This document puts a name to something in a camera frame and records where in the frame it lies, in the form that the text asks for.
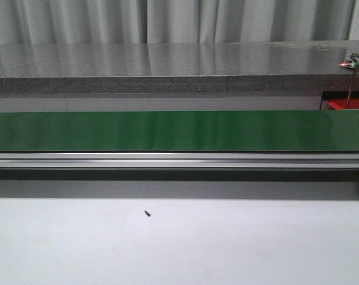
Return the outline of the grey stone counter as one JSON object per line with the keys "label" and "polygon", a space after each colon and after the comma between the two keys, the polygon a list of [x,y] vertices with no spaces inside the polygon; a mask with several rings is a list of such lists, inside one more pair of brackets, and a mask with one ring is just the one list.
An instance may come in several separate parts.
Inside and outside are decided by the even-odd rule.
{"label": "grey stone counter", "polygon": [[0,45],[0,94],[359,91],[359,40]]}

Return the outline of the red plastic tray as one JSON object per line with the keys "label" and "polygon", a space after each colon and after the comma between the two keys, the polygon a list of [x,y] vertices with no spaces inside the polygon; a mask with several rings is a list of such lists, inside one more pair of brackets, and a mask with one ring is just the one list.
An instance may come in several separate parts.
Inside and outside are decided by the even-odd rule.
{"label": "red plastic tray", "polygon": [[359,109],[359,99],[353,99],[349,102],[344,99],[335,99],[328,101],[327,105],[335,110]]}

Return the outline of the green conveyor belt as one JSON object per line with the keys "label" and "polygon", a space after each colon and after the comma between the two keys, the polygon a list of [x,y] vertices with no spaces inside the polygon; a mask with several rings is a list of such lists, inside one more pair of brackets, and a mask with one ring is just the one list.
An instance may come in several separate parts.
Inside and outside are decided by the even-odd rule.
{"label": "green conveyor belt", "polygon": [[359,152],[359,110],[0,113],[0,152]]}

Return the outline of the small green circuit board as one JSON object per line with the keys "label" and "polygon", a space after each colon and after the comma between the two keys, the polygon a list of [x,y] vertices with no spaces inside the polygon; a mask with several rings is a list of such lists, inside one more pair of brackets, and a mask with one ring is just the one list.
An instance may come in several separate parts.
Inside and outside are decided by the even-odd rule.
{"label": "small green circuit board", "polygon": [[359,70],[358,61],[343,61],[342,63],[339,64],[339,66],[351,70]]}

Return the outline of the grey curtain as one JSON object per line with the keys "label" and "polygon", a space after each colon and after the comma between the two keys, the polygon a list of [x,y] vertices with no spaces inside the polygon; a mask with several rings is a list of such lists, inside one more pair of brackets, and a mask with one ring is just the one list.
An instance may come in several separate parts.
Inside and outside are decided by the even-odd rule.
{"label": "grey curtain", "polygon": [[354,1],[0,1],[0,45],[345,40]]}

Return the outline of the aluminium conveyor frame rail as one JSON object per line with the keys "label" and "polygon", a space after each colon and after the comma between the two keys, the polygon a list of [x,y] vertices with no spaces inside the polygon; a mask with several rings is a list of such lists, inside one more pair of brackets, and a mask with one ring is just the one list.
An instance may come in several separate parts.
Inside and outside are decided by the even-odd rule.
{"label": "aluminium conveyor frame rail", "polygon": [[0,198],[359,200],[359,153],[0,153]]}

